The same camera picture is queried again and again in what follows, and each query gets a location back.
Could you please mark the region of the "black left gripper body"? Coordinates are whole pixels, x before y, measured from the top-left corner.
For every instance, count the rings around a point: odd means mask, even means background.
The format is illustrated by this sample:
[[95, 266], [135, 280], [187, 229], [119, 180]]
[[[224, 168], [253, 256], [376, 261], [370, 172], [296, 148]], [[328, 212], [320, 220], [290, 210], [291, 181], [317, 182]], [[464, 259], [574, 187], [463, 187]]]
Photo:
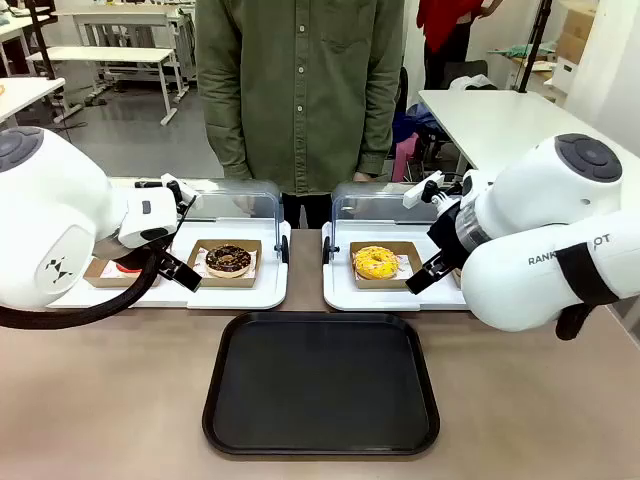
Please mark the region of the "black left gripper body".
[[145, 263], [152, 252], [167, 250], [174, 237], [174, 234], [164, 236], [137, 248], [124, 246], [116, 237], [107, 237], [97, 243], [97, 257], [116, 263]]

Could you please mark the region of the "chocolate sprinkled donut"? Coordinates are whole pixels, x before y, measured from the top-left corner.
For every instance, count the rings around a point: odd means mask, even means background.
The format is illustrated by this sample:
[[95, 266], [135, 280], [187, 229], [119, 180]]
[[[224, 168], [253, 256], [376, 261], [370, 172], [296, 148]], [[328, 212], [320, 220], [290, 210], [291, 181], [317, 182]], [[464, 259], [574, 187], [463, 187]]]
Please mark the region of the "chocolate sprinkled donut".
[[251, 266], [251, 254], [235, 245], [222, 245], [205, 257], [207, 271], [217, 278], [238, 278]]
[[[238, 278], [217, 278], [206, 268], [205, 257], [210, 250], [222, 245], [235, 245], [247, 250], [252, 257], [249, 270]], [[262, 243], [260, 240], [199, 239], [195, 242], [187, 264], [202, 276], [201, 287], [207, 288], [252, 288], [260, 269]]]

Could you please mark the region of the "person's right forearm green sleeve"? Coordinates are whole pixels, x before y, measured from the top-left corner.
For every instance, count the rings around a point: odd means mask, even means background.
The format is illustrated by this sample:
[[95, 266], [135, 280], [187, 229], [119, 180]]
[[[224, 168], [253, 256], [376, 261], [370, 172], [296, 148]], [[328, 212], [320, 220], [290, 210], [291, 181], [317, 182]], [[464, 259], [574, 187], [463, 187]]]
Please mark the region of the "person's right forearm green sleeve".
[[205, 129], [209, 145], [223, 168], [224, 177], [232, 180], [252, 179], [240, 114], [233, 109], [206, 109]]

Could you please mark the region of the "person's left forearm green sleeve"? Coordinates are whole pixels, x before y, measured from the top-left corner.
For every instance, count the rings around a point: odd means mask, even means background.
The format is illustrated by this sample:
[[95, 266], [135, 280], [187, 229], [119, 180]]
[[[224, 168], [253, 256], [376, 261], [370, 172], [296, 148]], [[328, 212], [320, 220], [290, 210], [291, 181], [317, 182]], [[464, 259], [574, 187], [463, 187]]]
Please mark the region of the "person's left forearm green sleeve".
[[358, 175], [376, 177], [381, 174], [392, 147], [395, 110], [393, 99], [367, 105], [356, 167]]

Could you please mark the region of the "red donut in box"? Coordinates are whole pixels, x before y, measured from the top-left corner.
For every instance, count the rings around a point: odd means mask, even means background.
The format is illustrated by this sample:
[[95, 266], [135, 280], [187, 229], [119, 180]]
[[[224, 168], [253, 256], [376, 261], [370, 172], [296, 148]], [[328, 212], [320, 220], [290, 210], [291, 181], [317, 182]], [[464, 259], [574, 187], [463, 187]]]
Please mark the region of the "red donut in box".
[[84, 273], [83, 278], [95, 288], [128, 288], [139, 278], [122, 275], [112, 260], [94, 258]]

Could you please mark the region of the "yellow glazed donut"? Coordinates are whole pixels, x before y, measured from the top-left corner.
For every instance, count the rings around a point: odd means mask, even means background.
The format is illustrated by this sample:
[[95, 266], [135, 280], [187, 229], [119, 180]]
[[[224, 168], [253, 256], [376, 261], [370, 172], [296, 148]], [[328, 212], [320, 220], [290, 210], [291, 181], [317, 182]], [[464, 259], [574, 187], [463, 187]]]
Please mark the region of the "yellow glazed donut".
[[[353, 265], [354, 254], [368, 246], [380, 246], [391, 250], [399, 261], [399, 270], [396, 276], [389, 280], [367, 280], [360, 277]], [[351, 269], [358, 289], [406, 289], [405, 281], [422, 267], [422, 261], [415, 245], [409, 241], [380, 241], [380, 242], [352, 242], [350, 244], [349, 259]]]
[[358, 250], [353, 256], [356, 273], [367, 280], [389, 280], [399, 270], [398, 257], [389, 249], [368, 246]]

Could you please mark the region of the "black plastic serving tray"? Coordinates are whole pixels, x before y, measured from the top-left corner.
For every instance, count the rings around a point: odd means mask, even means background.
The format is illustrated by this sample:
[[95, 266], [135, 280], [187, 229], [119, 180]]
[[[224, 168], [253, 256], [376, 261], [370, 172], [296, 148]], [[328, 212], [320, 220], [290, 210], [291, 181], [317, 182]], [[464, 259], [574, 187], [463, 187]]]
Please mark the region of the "black plastic serving tray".
[[412, 456], [435, 443], [440, 416], [403, 319], [276, 311], [224, 328], [201, 424], [228, 455]]

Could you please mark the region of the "clear dome display lid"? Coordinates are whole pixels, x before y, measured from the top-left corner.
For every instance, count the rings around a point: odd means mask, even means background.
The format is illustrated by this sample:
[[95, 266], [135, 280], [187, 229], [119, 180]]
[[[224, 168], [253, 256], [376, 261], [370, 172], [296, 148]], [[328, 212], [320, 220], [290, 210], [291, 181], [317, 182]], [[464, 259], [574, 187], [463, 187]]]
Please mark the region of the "clear dome display lid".
[[[144, 178], [113, 178], [111, 184], [115, 187], [133, 189], [137, 193], [147, 193], [158, 188], [135, 188], [134, 182], [137, 180], [159, 180]], [[183, 180], [189, 186], [203, 196], [203, 207], [198, 210], [190, 210], [186, 216], [176, 214], [177, 227], [175, 237], [182, 225], [187, 221], [216, 221], [221, 218], [250, 218], [243, 213], [233, 202], [236, 195], [249, 194], [257, 199], [257, 215], [250, 219], [270, 219], [276, 225], [284, 221], [284, 214], [281, 205], [281, 193], [278, 188], [268, 181], [254, 180]], [[278, 237], [276, 239], [276, 252], [284, 263], [289, 262], [290, 240]]]
[[323, 262], [342, 261], [352, 242], [409, 241], [425, 260], [437, 250], [427, 232], [438, 213], [434, 204], [412, 209], [403, 194], [418, 183], [346, 183], [332, 194], [332, 219], [323, 226]]

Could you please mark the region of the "large white table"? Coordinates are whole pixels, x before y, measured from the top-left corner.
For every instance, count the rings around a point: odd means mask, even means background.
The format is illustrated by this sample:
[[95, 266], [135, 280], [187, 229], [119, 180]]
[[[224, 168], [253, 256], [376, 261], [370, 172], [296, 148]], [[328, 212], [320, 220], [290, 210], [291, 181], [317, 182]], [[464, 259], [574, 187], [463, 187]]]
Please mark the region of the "large white table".
[[496, 173], [542, 140], [583, 133], [614, 142], [537, 93], [422, 90], [420, 99], [459, 150], [458, 170]]

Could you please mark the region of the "white plastic bag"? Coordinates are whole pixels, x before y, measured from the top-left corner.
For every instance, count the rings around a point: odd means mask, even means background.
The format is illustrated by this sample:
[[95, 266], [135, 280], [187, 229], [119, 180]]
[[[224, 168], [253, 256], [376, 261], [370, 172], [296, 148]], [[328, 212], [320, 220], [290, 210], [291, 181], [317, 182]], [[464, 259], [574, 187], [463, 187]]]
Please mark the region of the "white plastic bag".
[[495, 91], [498, 87], [484, 74], [474, 76], [460, 76], [453, 79], [449, 84], [452, 91], [490, 90]]

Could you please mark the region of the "black tripod pole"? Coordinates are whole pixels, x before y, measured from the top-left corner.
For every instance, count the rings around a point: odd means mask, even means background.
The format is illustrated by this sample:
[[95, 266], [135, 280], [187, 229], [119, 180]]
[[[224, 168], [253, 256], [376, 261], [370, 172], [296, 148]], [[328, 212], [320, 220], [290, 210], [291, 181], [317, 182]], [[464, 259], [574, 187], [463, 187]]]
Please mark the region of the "black tripod pole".
[[533, 23], [528, 45], [530, 46], [524, 62], [524, 72], [517, 88], [518, 93], [526, 93], [527, 85], [533, 71], [539, 47], [546, 29], [547, 21], [551, 13], [553, 0], [540, 0], [537, 14]]

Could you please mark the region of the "low white bench table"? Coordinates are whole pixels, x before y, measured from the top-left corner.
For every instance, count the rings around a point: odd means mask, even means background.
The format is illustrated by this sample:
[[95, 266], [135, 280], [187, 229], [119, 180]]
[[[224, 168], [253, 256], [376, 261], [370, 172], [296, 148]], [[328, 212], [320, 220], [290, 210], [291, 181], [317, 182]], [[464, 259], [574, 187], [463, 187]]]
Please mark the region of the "low white bench table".
[[[103, 75], [114, 76], [109, 70], [112, 64], [145, 64], [157, 71], [166, 113], [160, 120], [161, 126], [166, 126], [176, 115], [178, 109], [174, 104], [181, 101], [188, 92], [183, 84], [176, 54], [171, 48], [137, 48], [137, 47], [99, 47], [99, 46], [55, 46], [46, 49], [49, 60], [56, 62], [83, 62], [96, 64], [104, 70]], [[177, 86], [177, 94], [173, 102], [169, 99], [168, 82], [164, 73], [164, 66], [173, 67]]]

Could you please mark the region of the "person in red top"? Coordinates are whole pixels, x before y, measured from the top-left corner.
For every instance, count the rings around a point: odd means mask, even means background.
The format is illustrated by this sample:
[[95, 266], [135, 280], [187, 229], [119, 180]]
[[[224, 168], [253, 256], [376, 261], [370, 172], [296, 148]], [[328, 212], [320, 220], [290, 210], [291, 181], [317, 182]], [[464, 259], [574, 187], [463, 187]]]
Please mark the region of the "person in red top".
[[491, 16], [504, 0], [420, 0], [416, 23], [424, 35], [424, 88], [439, 89], [449, 63], [462, 63], [471, 26]]

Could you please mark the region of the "small white table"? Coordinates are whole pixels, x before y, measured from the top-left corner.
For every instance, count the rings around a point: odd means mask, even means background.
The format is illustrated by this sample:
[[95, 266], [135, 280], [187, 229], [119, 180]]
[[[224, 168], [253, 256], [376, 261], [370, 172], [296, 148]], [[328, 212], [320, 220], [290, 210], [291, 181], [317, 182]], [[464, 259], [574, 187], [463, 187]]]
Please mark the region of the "small white table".
[[6, 54], [4, 43], [13, 39], [20, 41], [23, 57], [28, 65], [29, 75], [36, 77], [37, 72], [33, 63], [29, 60], [31, 52], [25, 35], [25, 29], [31, 27], [32, 20], [28, 17], [13, 17], [11, 15], [0, 15], [0, 61], [4, 67], [4, 71], [7, 77], [14, 76], [9, 64], [9, 58]]

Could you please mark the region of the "white desk with frame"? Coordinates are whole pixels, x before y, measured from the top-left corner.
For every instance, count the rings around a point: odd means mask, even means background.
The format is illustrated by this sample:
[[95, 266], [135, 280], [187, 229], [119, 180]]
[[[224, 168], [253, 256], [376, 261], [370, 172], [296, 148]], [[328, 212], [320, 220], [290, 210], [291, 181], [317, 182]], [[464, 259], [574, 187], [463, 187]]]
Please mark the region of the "white desk with frame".
[[58, 9], [53, 14], [70, 20], [82, 47], [170, 49], [162, 67], [168, 80], [185, 88], [194, 81], [195, 26], [193, 9], [167, 3], [126, 3], [98, 0], [86, 6]]

